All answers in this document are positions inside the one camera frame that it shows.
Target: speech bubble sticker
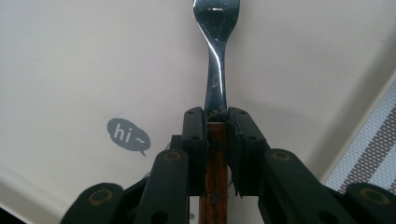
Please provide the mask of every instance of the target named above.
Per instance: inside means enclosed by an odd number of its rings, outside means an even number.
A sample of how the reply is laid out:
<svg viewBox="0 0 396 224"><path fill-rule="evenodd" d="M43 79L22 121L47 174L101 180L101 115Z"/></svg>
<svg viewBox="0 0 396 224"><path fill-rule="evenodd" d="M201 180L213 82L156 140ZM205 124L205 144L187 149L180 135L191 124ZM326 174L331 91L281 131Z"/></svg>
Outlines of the speech bubble sticker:
<svg viewBox="0 0 396 224"><path fill-rule="evenodd" d="M119 147L131 151L138 151L147 157L145 150L149 149L151 143L145 131L138 128L126 119L111 119L107 124L107 131L111 140Z"/></svg>

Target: metal fork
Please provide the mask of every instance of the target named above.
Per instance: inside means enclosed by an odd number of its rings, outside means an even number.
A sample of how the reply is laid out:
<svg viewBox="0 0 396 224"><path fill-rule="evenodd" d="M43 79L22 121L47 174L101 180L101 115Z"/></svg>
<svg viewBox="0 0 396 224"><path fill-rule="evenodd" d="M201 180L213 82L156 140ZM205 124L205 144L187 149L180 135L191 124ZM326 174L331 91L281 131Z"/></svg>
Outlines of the metal fork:
<svg viewBox="0 0 396 224"><path fill-rule="evenodd" d="M238 20L239 0L194 0L193 10L209 46L205 112L208 121L223 122L227 118L225 47Z"/></svg>

